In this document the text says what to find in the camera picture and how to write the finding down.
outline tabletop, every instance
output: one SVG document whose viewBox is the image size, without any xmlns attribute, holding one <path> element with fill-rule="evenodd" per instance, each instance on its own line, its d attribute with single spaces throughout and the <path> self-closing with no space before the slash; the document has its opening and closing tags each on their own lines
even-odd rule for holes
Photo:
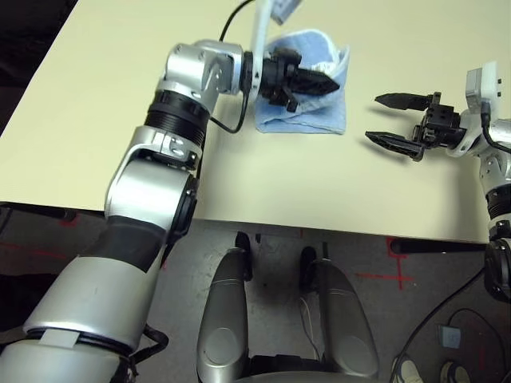
<svg viewBox="0 0 511 383">
<path fill-rule="evenodd" d="M 168 51 L 218 38 L 237 0 L 80 0 L 0 138 L 0 200 L 102 210 Z M 249 49 L 255 7 L 226 41 Z M 342 135 L 240 133 L 208 126 L 196 218 L 412 238 L 486 241 L 478 160 L 443 149 L 420 163 L 384 152 L 366 130 L 411 134 L 421 112 L 385 109 L 390 92 L 442 92 L 460 113 L 467 70 L 497 60 L 500 118 L 511 116 L 509 0 L 303 0 L 268 38 L 316 28 L 351 47 Z M 215 115 L 237 122 L 240 99 Z"/>
</svg>

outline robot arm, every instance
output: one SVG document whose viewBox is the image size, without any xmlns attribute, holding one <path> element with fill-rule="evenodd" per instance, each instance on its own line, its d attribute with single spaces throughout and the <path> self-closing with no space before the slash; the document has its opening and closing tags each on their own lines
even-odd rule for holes
<svg viewBox="0 0 511 383">
<path fill-rule="evenodd" d="M 511 302 L 511 120 L 499 120 L 497 64 L 470 70 L 465 84 L 468 109 L 458 114 L 440 104 L 440 93 L 389 93 L 376 101 L 394 109 L 425 110 L 407 140 L 388 132 L 366 132 L 376 144 L 420 161 L 426 149 L 443 147 L 449 156 L 479 157 L 479 179 L 488 204 L 489 244 L 485 286 L 496 299 Z"/>
<path fill-rule="evenodd" d="M 260 5 L 260 17 L 269 18 L 274 1 Z M 324 94 L 339 87 L 322 73 L 299 69 L 296 52 L 277 50 L 263 58 L 261 38 L 256 57 L 210 40 L 171 50 L 145 123 L 109 185 L 106 231 L 50 287 L 23 327 L 26 339 L 3 351 L 0 381 L 133 381 L 131 356 L 148 329 L 158 270 L 188 231 L 196 206 L 192 173 L 219 94 L 242 91 L 248 99 L 261 93 L 292 110 L 292 92 Z"/>
</svg>

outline gray floor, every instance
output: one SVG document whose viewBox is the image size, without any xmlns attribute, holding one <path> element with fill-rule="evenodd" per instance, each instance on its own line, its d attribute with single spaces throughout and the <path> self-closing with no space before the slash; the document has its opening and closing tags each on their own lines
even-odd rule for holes
<svg viewBox="0 0 511 383">
<path fill-rule="evenodd" d="M 0 271 L 57 273 L 97 237 L 103 226 L 101 219 L 86 215 L 80 215 L 77 224 L 68 227 L 54 219 L 15 212 L 0 238 Z M 306 245 L 320 251 L 322 242 L 326 242 L 331 259 L 346 272 L 366 311 L 378 348 L 380 381 L 388 379 L 392 359 L 410 331 L 482 266 L 481 254 L 409 255 L 402 260 L 402 275 L 413 281 L 404 282 L 400 290 L 395 280 L 358 276 L 397 274 L 397 262 L 388 256 L 383 237 L 194 221 L 190 233 L 176 245 L 160 273 L 149 315 L 149 324 L 163 330 L 170 337 L 170 344 L 163 353 L 140 365 L 139 382 L 197 382 L 195 346 L 208 286 L 238 230 L 250 235 L 255 257 L 254 278 L 247 284 L 251 354 L 313 357 L 299 316 L 299 253 Z M 256 234 L 261 234 L 260 243 L 256 242 Z M 315 342 L 321 350 L 317 298 L 311 295 L 307 300 Z M 447 359 L 465 365 L 473 381 L 499 382 L 502 362 L 496 339 L 471 314 L 460 314 L 454 320 L 462 328 L 460 350 L 444 349 L 438 344 L 437 326 L 460 307 L 473 308 L 486 316 L 509 344 L 509 307 L 492 300 L 479 281 L 419 334 L 410 347 L 410 356 L 428 383 L 438 381 L 438 371 Z M 0 335 L 6 339 L 13 334 Z"/>
</svg>

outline blue towel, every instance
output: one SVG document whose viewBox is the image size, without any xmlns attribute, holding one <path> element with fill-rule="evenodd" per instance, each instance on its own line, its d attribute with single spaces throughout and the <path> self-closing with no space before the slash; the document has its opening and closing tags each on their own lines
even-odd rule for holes
<svg viewBox="0 0 511 383">
<path fill-rule="evenodd" d="M 344 85 L 350 47 L 338 50 L 332 40 L 319 30 L 303 30 L 288 34 L 268 44 L 267 51 L 276 47 L 297 50 L 302 55 L 300 68 L 318 70 L 340 85 L 325 96 L 295 94 L 299 102 L 295 113 L 283 106 L 269 105 L 259 96 L 255 100 L 255 124 L 264 133 L 337 133 L 346 130 Z"/>
</svg>

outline wire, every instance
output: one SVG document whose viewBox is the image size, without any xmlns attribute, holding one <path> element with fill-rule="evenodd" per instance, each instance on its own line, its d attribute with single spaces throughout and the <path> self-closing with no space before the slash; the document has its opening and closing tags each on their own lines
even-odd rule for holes
<svg viewBox="0 0 511 383">
<path fill-rule="evenodd" d="M 511 370 L 502 378 L 501 383 L 505 383 L 511 377 Z"/>
<path fill-rule="evenodd" d="M 3 231 L 6 229 L 6 226 L 9 223 L 10 217 L 12 216 L 12 214 L 13 214 L 12 207 L 8 207 L 6 217 L 2 221 L 2 225 L 0 225 L 0 235 L 2 235 Z"/>
<path fill-rule="evenodd" d="M 417 334 L 422 330 L 422 328 L 426 325 L 427 322 L 430 321 L 430 319 L 438 312 L 440 309 L 445 306 L 447 303 L 449 303 L 453 298 L 455 298 L 458 294 L 460 294 L 463 290 L 465 290 L 467 287 L 471 286 L 474 282 L 476 282 L 484 273 L 485 268 L 481 268 L 471 279 L 469 279 L 463 286 L 461 286 L 459 289 L 454 291 L 451 295 L 449 295 L 447 298 L 445 298 L 443 301 L 438 303 L 438 305 L 430 311 L 429 314 L 426 315 L 424 319 L 422 319 L 422 322 L 420 322 L 417 327 L 415 327 L 414 331 L 412 331 L 412 334 L 408 337 L 408 340 L 406 341 L 405 345 L 403 346 L 401 352 L 399 353 L 398 357 L 396 358 L 396 362 L 394 364 L 394 368 L 392 369 L 392 372 L 390 373 L 390 379 L 389 382 L 393 383 L 394 379 L 396 377 L 396 374 L 398 372 L 399 365 L 401 364 L 401 360 L 405 356 L 406 351 L 410 347 L 410 344 L 414 341 Z"/>
<path fill-rule="evenodd" d="M 479 314 L 476 310 L 472 310 L 472 309 L 469 309 L 468 307 L 463 307 L 461 309 L 458 309 L 456 311 L 454 311 L 450 317 L 449 317 L 449 320 L 447 321 L 447 325 L 450 326 L 450 323 L 453 321 L 453 318 L 458 314 L 458 313 L 461 313 L 463 311 L 468 311 L 474 315 L 476 315 L 478 318 L 480 318 L 492 331 L 493 333 L 495 334 L 495 337 L 497 337 L 497 340 L 499 342 L 499 346 L 501 347 L 501 354 L 502 354 L 502 363 L 504 365 L 504 373 L 508 370 L 508 365 L 507 365 L 507 360 L 506 360 L 506 357 L 505 357 L 505 346 L 504 346 L 504 340 L 502 339 L 502 336 L 498 333 L 497 329 L 495 329 L 495 327 L 493 327 L 491 325 L 490 322 L 488 322 L 486 320 L 485 317 L 483 317 L 481 314 Z"/>
<path fill-rule="evenodd" d="M 491 121 L 491 106 L 488 101 L 481 102 L 481 126 L 482 126 L 482 135 L 484 136 L 486 142 L 492 148 L 502 150 L 503 152 L 511 154 L 511 148 L 507 148 L 504 145 L 500 145 L 495 142 L 491 135 L 489 134 L 489 123 Z"/>
<path fill-rule="evenodd" d="M 250 4 L 254 0 L 245 0 L 241 4 L 239 4 L 231 13 L 229 18 L 227 19 L 227 22 L 225 23 L 224 29 L 222 30 L 222 34 L 220 35 L 219 41 L 223 41 L 225 38 L 225 34 L 227 33 L 227 30 L 229 29 L 229 26 L 231 25 L 232 20 L 234 17 L 240 12 L 247 4 Z"/>
<path fill-rule="evenodd" d="M 311 340 L 314 341 L 314 330 L 312 329 L 312 319 L 311 319 L 311 311 L 309 310 L 309 305 L 307 304 L 307 301 L 300 297 L 300 301 L 303 302 L 305 305 L 305 311 L 307 312 L 307 317 L 309 319 L 309 330 L 311 331 Z"/>
<path fill-rule="evenodd" d="M 220 34 L 219 41 L 223 41 L 225 38 L 225 34 L 227 33 L 229 26 L 231 25 L 232 20 L 234 17 L 240 12 L 246 5 L 250 4 L 254 0 L 245 0 L 241 4 L 239 4 L 231 13 L 227 21 L 225 22 L 224 29 L 222 30 L 222 33 Z M 232 129 L 229 128 L 227 125 L 223 124 L 219 120 L 217 120 L 215 117 L 211 116 L 209 117 L 209 120 L 220 126 L 225 132 L 235 134 L 240 131 L 241 127 L 243 126 L 243 122 L 245 121 L 245 115 L 247 114 L 247 107 L 248 107 L 248 94 L 246 92 L 243 93 L 243 102 L 241 104 L 241 113 L 240 113 L 240 119 L 238 120 L 238 125 Z"/>
<path fill-rule="evenodd" d="M 314 333 L 312 332 L 312 320 L 311 320 L 311 311 L 309 310 L 309 305 L 307 304 L 307 301 L 303 299 L 303 297 L 300 297 L 300 302 L 302 302 L 305 305 L 305 311 L 307 312 L 307 316 L 309 317 L 309 328 L 311 329 L 311 335 L 307 332 L 307 328 L 305 326 L 305 321 L 303 320 L 303 314 L 302 309 L 300 308 L 300 320 L 302 321 L 302 328 L 303 332 L 305 333 L 305 336 L 311 343 L 312 349 L 314 350 L 314 357 L 318 361 L 319 360 L 319 352 L 318 347 L 314 344 Z"/>
<path fill-rule="evenodd" d="M 245 115 L 247 114 L 247 106 L 248 106 L 248 95 L 244 93 L 243 94 L 243 103 L 241 104 L 240 119 L 238 120 L 238 125 L 234 129 L 231 129 L 228 126 L 222 124 L 220 121 L 218 121 L 213 116 L 209 117 L 209 120 L 213 121 L 215 124 L 220 126 L 224 131 L 231 133 L 231 134 L 235 134 L 235 133 L 239 132 L 241 127 L 243 126 L 243 122 L 245 121 Z"/>
<path fill-rule="evenodd" d="M 154 341 L 156 344 L 151 345 L 150 347 L 146 347 L 144 349 L 139 349 L 135 354 L 131 356 L 132 362 L 137 365 L 141 361 L 145 361 L 150 358 L 152 355 L 163 351 L 168 345 L 168 337 L 161 331 L 153 329 L 147 323 L 144 327 L 144 335 Z"/>
</svg>

